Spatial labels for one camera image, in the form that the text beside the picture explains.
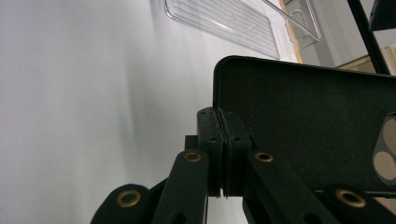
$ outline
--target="metal rod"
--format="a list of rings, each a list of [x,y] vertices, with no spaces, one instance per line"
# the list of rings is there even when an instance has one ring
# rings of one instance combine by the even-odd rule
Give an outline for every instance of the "metal rod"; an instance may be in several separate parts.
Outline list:
[[[369,22],[364,13],[360,0],[347,0],[350,10],[352,11],[355,22],[361,32],[361,38],[370,55],[374,69],[378,74],[390,75],[387,63],[382,55],[381,49],[376,42],[374,33],[369,30]]]

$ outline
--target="black pole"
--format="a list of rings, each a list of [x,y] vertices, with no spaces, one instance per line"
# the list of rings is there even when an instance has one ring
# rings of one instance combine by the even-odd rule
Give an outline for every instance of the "black pole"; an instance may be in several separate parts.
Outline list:
[[[349,3],[350,10],[352,11],[355,22],[358,25],[359,31],[361,32],[361,38],[363,38],[364,45],[369,52],[371,61],[374,69],[379,74],[390,75],[387,63],[385,62],[384,56],[381,53],[381,49],[376,42],[374,33],[369,30],[369,22],[366,14],[364,13],[363,6],[360,0],[347,0]]]

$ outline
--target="black object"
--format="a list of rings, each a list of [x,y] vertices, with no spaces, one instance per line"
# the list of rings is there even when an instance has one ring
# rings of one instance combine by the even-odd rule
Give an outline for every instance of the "black object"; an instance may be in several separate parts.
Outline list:
[[[206,223],[220,189],[244,198],[249,223],[396,222],[369,195],[396,196],[372,161],[396,78],[233,56],[216,66],[213,102],[169,178],[114,190],[92,223]]]
[[[376,42],[373,31],[369,29],[369,22],[367,20],[364,9],[361,6],[360,0],[347,0],[350,10],[352,11],[355,22],[361,32],[361,38],[367,48],[370,59],[372,60],[375,71],[378,74],[390,75],[387,63],[381,53],[381,49]]]
[[[396,1],[375,0],[370,14],[370,30],[388,30],[396,28]]]

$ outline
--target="clear plastic tray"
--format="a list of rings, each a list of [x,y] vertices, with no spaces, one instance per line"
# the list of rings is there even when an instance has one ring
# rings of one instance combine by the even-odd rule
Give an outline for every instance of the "clear plastic tray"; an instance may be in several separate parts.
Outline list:
[[[277,0],[164,0],[164,9],[172,20],[274,59],[280,59],[277,45],[283,38],[271,20],[280,18],[286,25],[292,51],[321,39],[309,0],[292,0],[283,8],[271,1]]]

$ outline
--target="brass screw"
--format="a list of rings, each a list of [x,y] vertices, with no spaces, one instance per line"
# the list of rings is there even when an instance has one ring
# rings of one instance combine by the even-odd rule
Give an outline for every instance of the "brass screw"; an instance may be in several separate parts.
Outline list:
[[[270,162],[270,161],[274,160],[273,156],[271,156],[268,153],[264,153],[264,152],[258,152],[258,153],[256,153],[256,155],[254,157],[256,158],[256,160],[262,161],[262,162]]]
[[[366,205],[366,201],[359,194],[348,189],[338,189],[335,195],[338,200],[352,207],[363,208]]]
[[[186,161],[197,162],[201,160],[201,155],[195,152],[189,152],[184,155]]]
[[[125,202],[122,198],[127,195],[133,195],[134,197],[132,198],[132,200]],[[117,197],[117,204],[119,205],[119,207],[132,207],[140,201],[141,197],[141,194],[134,189],[125,190],[120,193],[119,197]]]

